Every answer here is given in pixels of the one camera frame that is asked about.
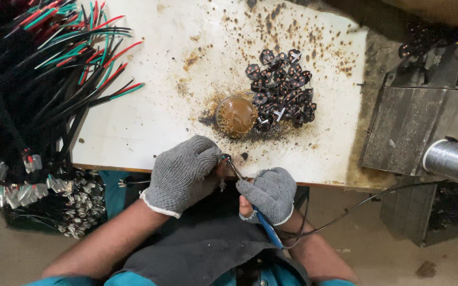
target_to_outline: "work table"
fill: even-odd
[[[360,113],[367,30],[332,13],[291,2],[204,0],[124,4],[107,0],[108,16],[125,15],[143,45],[120,62],[135,77],[138,91],[90,109],[73,148],[80,167],[150,171],[155,157],[200,134],[229,153],[244,176],[280,166],[303,185],[344,186]],[[315,120],[302,128],[291,121],[281,130],[232,140],[212,123],[216,105],[227,96],[250,98],[245,68],[259,62],[264,48],[302,51],[299,64],[312,72],[318,106]]]

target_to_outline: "concrete floor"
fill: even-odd
[[[340,215],[368,197],[366,193],[338,189],[311,191],[309,220],[315,225]],[[381,203],[369,202],[322,232],[341,251],[366,286],[457,286],[458,239],[419,248],[394,239],[381,222]],[[34,280],[73,238],[43,235],[5,228],[0,217],[0,285],[20,285]],[[433,278],[418,278],[415,271],[425,262],[435,263]]]

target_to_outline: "hand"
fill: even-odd
[[[283,168],[262,170],[253,184],[238,181],[236,188],[243,195],[240,197],[240,217],[243,220],[258,223],[252,205],[256,206],[274,225],[283,224],[293,213],[296,182]]]
[[[220,184],[220,179],[210,174],[220,154],[212,140],[199,135],[163,152],[155,161],[149,188],[140,198],[153,211],[179,218]]]

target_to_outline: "solder wire spool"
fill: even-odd
[[[423,167],[458,181],[458,143],[446,139],[436,141],[423,156]]]

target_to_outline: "person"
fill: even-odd
[[[221,151],[193,138],[160,154],[140,199],[101,225],[42,273],[39,285],[350,286],[353,270],[318,234],[301,238],[290,258],[270,243],[252,205],[277,228],[297,232],[296,183],[283,168],[253,182],[214,190]],[[304,231],[314,227],[306,224]],[[283,239],[290,245],[294,239]]]

